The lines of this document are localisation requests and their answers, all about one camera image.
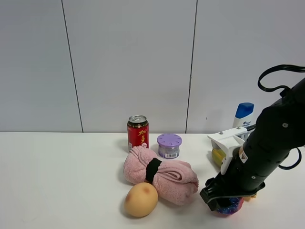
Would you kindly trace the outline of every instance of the white table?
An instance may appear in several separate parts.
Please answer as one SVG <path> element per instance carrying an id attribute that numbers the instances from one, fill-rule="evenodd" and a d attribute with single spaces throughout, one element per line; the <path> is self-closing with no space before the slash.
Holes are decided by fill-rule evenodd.
<path id="1" fill-rule="evenodd" d="M 157 150 L 157 134 L 150 146 Z M 191 163 L 200 182 L 216 176 L 206 135 L 180 135 L 180 160 Z M 122 169 L 126 134 L 0 133 L 1 229 L 298 229 L 305 226 L 304 162 L 277 169 L 257 199 L 230 217 L 211 213 L 196 194 L 176 207 L 159 200 L 147 217 L 132 219 L 122 202 L 132 187 Z M 293 164 L 297 153 L 287 163 Z"/>

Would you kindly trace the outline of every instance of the white wall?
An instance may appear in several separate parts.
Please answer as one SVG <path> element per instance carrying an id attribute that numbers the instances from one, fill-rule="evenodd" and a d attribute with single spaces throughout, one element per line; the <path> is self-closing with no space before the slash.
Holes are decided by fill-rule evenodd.
<path id="1" fill-rule="evenodd" d="M 278 64 L 305 65 L 305 1 L 198 0 L 188 133 L 232 128 L 239 103 L 255 104 L 254 120 L 279 92 L 257 87 Z M 277 72 L 263 85 L 289 86 L 303 74 Z"/>
<path id="2" fill-rule="evenodd" d="M 81 132 L 60 0 L 0 2 L 0 131 Z"/>
<path id="3" fill-rule="evenodd" d="M 196 0 L 64 0 L 84 132 L 184 133 Z"/>
<path id="4" fill-rule="evenodd" d="M 196 0 L 63 0 L 85 132 L 185 132 Z M 198 0 L 188 133 L 231 128 L 279 98 L 257 87 L 282 63 L 304 65 L 305 1 Z M 274 73 L 266 86 L 293 86 Z M 60 0 L 0 2 L 0 131 L 80 132 Z"/>

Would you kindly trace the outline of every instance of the soda can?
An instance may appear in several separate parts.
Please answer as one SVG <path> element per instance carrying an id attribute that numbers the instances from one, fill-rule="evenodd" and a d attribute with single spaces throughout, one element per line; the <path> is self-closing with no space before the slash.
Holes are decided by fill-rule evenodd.
<path id="1" fill-rule="evenodd" d="M 147 144 L 148 148 L 148 121 L 144 115 L 133 115 L 127 123 L 128 150 L 134 146 Z"/>

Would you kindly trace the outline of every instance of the pink object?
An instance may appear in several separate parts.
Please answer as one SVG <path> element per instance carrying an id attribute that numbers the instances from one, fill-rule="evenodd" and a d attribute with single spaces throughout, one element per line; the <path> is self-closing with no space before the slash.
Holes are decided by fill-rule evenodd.
<path id="1" fill-rule="evenodd" d="M 133 184 L 145 182 L 146 167 L 157 155 L 151 149 L 135 146 L 130 151 L 124 163 L 126 180 Z M 160 197 L 176 204 L 190 203 L 192 195 L 198 191 L 198 178 L 191 165 L 183 161 L 163 161 L 153 178 L 152 185 Z"/>

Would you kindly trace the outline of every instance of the shampoo bottle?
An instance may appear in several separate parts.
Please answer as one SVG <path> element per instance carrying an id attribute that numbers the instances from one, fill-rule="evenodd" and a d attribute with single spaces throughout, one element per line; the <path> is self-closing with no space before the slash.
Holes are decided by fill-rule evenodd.
<path id="1" fill-rule="evenodd" d="M 233 128 L 236 127 L 248 127 L 251 125 L 253 116 L 254 104 L 242 103 L 238 105 L 235 119 L 233 122 Z"/>

